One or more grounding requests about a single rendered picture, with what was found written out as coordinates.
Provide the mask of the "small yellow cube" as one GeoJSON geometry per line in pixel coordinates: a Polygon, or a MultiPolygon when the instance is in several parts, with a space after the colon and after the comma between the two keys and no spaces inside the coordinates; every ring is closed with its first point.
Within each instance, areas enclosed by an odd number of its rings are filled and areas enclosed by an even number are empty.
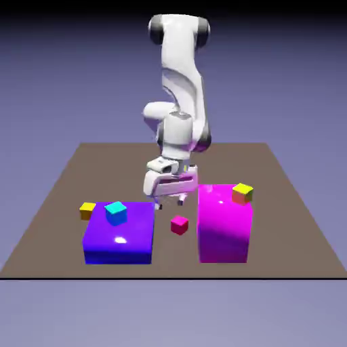
{"type": "Polygon", "coordinates": [[[232,201],[240,205],[246,205],[253,200],[253,187],[238,183],[232,187],[232,201]]]}
{"type": "Polygon", "coordinates": [[[84,202],[79,208],[79,213],[80,213],[81,219],[82,220],[90,220],[95,206],[96,206],[95,203],[84,202]]]}

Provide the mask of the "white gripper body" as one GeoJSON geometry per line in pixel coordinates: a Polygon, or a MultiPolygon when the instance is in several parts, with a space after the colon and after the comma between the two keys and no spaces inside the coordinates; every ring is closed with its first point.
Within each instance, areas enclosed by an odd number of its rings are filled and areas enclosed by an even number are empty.
{"type": "Polygon", "coordinates": [[[144,194],[148,197],[161,197],[192,192],[198,186],[198,167],[190,166],[180,176],[170,173],[159,173],[153,170],[146,172],[144,177],[144,194]]]}

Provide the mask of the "large blue box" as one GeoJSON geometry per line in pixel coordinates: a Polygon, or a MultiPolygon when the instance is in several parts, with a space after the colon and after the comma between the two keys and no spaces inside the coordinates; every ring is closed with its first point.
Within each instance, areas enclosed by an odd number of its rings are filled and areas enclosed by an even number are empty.
{"type": "Polygon", "coordinates": [[[82,246],[86,264],[150,264],[155,226],[152,202],[123,202],[127,221],[111,224],[107,202],[97,202],[85,230],[82,246]]]}

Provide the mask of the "small cyan cube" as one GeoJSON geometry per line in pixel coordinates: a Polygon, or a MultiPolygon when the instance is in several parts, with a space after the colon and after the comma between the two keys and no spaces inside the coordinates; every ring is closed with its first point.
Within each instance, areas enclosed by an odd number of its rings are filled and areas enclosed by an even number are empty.
{"type": "Polygon", "coordinates": [[[127,208],[120,201],[104,206],[106,219],[112,226],[117,226],[127,221],[127,208]]]}

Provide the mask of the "large magenta box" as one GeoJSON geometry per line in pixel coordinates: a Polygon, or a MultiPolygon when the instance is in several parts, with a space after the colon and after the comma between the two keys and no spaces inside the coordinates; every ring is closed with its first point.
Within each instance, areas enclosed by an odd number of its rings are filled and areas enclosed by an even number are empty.
{"type": "Polygon", "coordinates": [[[253,207],[232,201],[236,184],[201,184],[198,189],[197,243],[199,261],[246,263],[253,207]]]}

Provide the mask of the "small pink cube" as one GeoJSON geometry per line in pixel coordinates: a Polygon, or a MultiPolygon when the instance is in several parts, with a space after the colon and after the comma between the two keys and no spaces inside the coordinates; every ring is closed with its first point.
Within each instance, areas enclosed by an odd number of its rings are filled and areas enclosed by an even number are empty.
{"type": "Polygon", "coordinates": [[[188,230],[189,219],[182,216],[175,216],[171,219],[171,231],[182,235],[188,230]]]}

